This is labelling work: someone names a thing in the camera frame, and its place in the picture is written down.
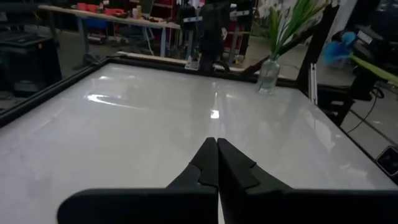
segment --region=black cable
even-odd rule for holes
[[[373,103],[373,106],[372,106],[371,110],[370,110],[369,113],[361,120],[361,122],[359,122],[359,124],[358,124],[357,126],[355,126],[355,128],[353,128],[351,131],[348,131],[347,134],[353,132],[355,129],[357,129],[361,124],[363,124],[363,123],[366,121],[366,119],[369,117],[369,115],[372,113],[374,107],[376,106],[376,103],[377,103],[377,99],[378,99],[378,98],[384,99],[384,97],[385,97],[383,91],[382,91],[379,87],[374,87],[371,93],[373,93],[373,95],[374,95],[374,103]]]

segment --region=white tabletop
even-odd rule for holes
[[[298,90],[109,64],[0,130],[2,223],[55,223],[83,189],[166,187],[207,137],[291,187],[396,188]]]

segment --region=wooden workbench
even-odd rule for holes
[[[118,17],[114,17],[114,16],[109,16],[106,14],[81,11],[81,10],[77,10],[77,9],[65,9],[62,7],[48,6],[48,5],[41,5],[41,6],[39,6],[39,9],[54,11],[54,12],[64,12],[64,13],[74,14],[78,17],[90,17],[90,18],[95,18],[95,19],[103,19],[103,20],[107,20],[107,21],[120,22],[123,24],[133,24],[133,25],[138,25],[138,26],[147,26],[147,27],[154,27],[154,28],[163,28],[164,27],[164,28],[171,28],[171,29],[180,29],[180,25],[172,23],[172,22],[164,22],[163,19],[156,18],[156,17],[153,17],[152,19],[155,19],[159,22],[151,22],[151,21],[147,21],[145,19],[133,19],[133,18],[123,19],[123,18],[118,18]]]

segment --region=black box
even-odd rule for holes
[[[24,32],[0,33],[3,80],[16,97],[29,97],[62,79],[50,37]]]

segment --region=white wall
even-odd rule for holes
[[[336,19],[330,29],[330,33],[329,33],[327,41],[330,41],[331,37],[335,33],[343,30],[346,27],[347,22],[351,16],[351,14],[353,13],[356,2],[357,2],[357,0],[348,0],[345,2],[345,4],[343,6],[340,6],[340,8],[337,12],[337,15],[336,15]]]

